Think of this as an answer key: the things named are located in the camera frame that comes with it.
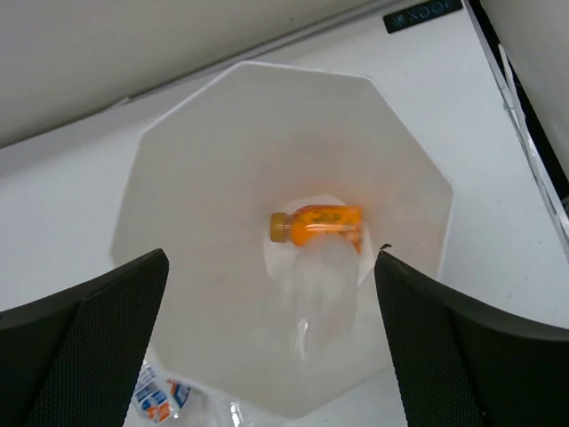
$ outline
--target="white surface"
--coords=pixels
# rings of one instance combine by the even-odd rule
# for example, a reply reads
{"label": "white surface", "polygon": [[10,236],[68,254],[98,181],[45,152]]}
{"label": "white surface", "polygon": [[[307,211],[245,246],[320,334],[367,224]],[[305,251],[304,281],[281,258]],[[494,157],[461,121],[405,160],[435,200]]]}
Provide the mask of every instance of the white surface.
{"label": "white surface", "polygon": [[0,146],[366,0],[3,0]]}
{"label": "white surface", "polygon": [[152,335],[166,369],[299,418],[391,365],[373,274],[345,340],[318,361],[289,343],[298,319],[277,310],[260,236],[324,192],[364,209],[375,254],[390,243],[437,276],[453,189],[370,78],[242,62],[142,135],[112,254],[168,255]]}
{"label": "white surface", "polygon": [[569,175],[569,2],[482,0],[565,174]]}
{"label": "white surface", "polygon": [[[466,12],[392,36],[375,15],[263,60],[372,76],[453,181],[442,281],[569,326],[569,266]],[[109,251],[138,133],[205,80],[0,150],[0,310],[113,267]],[[291,425],[404,425],[396,395],[383,371]],[[132,415],[126,422],[137,425]]]}

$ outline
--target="plastic bottle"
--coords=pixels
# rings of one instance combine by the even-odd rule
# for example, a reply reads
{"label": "plastic bottle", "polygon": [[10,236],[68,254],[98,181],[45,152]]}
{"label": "plastic bottle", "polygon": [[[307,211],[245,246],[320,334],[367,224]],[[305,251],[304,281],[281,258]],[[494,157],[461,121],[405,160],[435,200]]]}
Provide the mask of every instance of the plastic bottle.
{"label": "plastic bottle", "polygon": [[339,234],[352,242],[360,253],[362,217],[361,207],[345,205],[309,205],[293,214],[277,212],[270,217],[270,239],[304,246],[313,237]]}

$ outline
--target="gold bottle cap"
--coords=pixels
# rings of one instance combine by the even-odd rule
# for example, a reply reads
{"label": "gold bottle cap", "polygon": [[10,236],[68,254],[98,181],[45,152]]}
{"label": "gold bottle cap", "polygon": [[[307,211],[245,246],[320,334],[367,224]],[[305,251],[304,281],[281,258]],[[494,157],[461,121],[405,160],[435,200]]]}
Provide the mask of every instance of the gold bottle cap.
{"label": "gold bottle cap", "polygon": [[275,243],[284,243],[287,240],[288,213],[275,212],[270,215],[270,239]]}

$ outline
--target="orange liquid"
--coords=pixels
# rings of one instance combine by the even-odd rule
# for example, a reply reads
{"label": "orange liquid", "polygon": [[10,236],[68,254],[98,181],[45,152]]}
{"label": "orange liquid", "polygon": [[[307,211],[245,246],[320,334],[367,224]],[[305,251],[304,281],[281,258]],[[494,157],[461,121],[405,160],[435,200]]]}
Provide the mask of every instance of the orange liquid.
{"label": "orange liquid", "polygon": [[291,241],[304,246],[315,236],[339,234],[362,249],[362,208],[358,206],[309,205],[293,214]]}

